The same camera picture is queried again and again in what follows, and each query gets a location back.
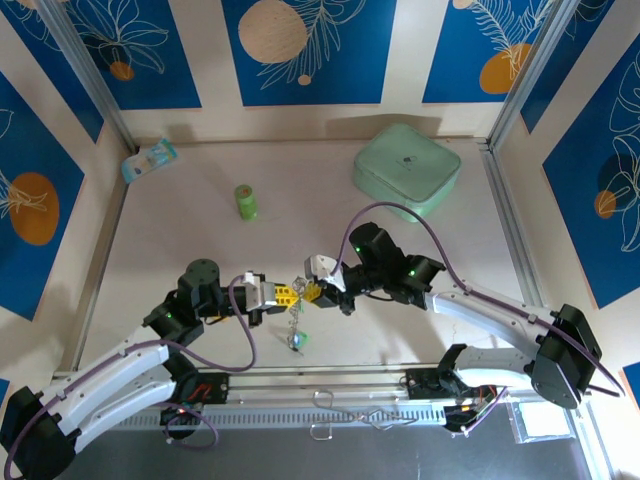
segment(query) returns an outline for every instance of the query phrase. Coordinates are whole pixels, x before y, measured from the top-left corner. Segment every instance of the orange circle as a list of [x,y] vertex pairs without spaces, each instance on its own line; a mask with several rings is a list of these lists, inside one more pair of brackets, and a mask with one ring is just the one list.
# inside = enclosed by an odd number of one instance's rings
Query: orange circle
[[311,77],[309,75],[300,75],[298,77],[298,83],[303,87],[306,87],[307,85],[311,85]]
[[491,94],[508,93],[530,50],[528,43],[519,43],[491,57],[482,67],[480,88]]
[[601,191],[596,197],[595,207],[601,218],[611,218],[616,213],[616,196],[609,190]]
[[[21,203],[9,210],[11,224],[20,238],[31,245],[46,245],[56,233],[60,218],[60,204],[55,187],[47,177],[39,173],[18,175],[11,186],[31,198],[47,195],[39,202],[44,209]],[[18,194],[14,193],[13,198],[18,198]]]
[[122,82],[133,80],[134,71],[133,68],[131,68],[131,65],[129,65],[128,63],[113,62],[109,66],[109,71],[111,72],[111,75]]

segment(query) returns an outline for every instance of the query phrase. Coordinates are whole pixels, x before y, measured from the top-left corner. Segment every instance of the blue packaging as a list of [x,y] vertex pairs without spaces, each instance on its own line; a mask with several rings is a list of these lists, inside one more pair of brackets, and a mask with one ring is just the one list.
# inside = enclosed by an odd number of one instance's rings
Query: blue packaging
[[122,162],[122,176],[125,182],[131,183],[142,175],[171,163],[178,158],[171,142],[163,138],[146,152],[140,152]]

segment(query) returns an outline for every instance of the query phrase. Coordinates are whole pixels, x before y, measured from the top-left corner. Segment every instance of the blue wallpaper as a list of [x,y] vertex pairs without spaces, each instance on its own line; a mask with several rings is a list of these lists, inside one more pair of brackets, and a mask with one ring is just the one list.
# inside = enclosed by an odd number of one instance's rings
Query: blue wallpaper
[[625,377],[627,377],[627,382],[629,383],[631,392],[635,397],[636,405],[640,407],[640,363],[629,365],[628,367],[624,367],[622,370],[624,371]]
[[65,5],[121,109],[201,107],[168,0]]
[[2,405],[7,390],[9,390],[9,382],[0,378],[0,405]]
[[0,10],[95,143],[104,123],[102,116],[38,13],[18,0],[0,0]]
[[244,106],[380,103],[395,0],[222,0]]
[[0,74],[0,306],[33,320],[84,174]]
[[538,124],[614,1],[582,0],[578,5],[565,28],[564,35],[522,107],[522,118],[529,132]]
[[544,170],[599,307],[640,287],[640,36]]
[[423,102],[503,101],[552,5],[549,0],[451,0]]

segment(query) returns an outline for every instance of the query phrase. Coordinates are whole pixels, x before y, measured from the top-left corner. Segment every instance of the white floor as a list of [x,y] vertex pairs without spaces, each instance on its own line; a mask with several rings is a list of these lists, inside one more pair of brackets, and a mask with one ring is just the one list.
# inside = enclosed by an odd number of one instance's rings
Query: white floor
[[[445,144],[462,158],[453,192],[428,221],[466,279],[521,298],[477,144]],[[371,199],[352,184],[353,158],[364,142],[204,144],[179,149],[180,160],[129,188],[81,366],[105,353],[161,303],[189,262],[210,258],[226,285],[252,269],[268,280],[303,276],[309,255],[337,256],[349,220]],[[254,188],[259,216],[240,219],[234,187]],[[419,224],[386,209],[363,221],[386,228],[408,253],[439,258]],[[349,252],[347,263],[355,263]],[[452,282],[444,273],[436,289]],[[356,300],[351,317],[307,305],[300,329],[310,335],[302,354],[285,345],[289,314],[266,316],[253,330],[260,366],[437,362],[452,342],[480,347],[495,339],[462,321],[415,307]],[[244,365],[249,347],[238,322],[207,327],[192,344],[213,361]]]

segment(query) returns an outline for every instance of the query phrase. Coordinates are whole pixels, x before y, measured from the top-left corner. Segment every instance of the mint green box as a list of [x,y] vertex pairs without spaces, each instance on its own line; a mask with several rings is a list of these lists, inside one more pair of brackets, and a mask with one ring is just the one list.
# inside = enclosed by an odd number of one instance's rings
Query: mint green box
[[[358,153],[353,182],[377,201],[400,203],[425,217],[451,191],[460,157],[409,125],[395,124]],[[409,222],[417,220],[397,208]]]

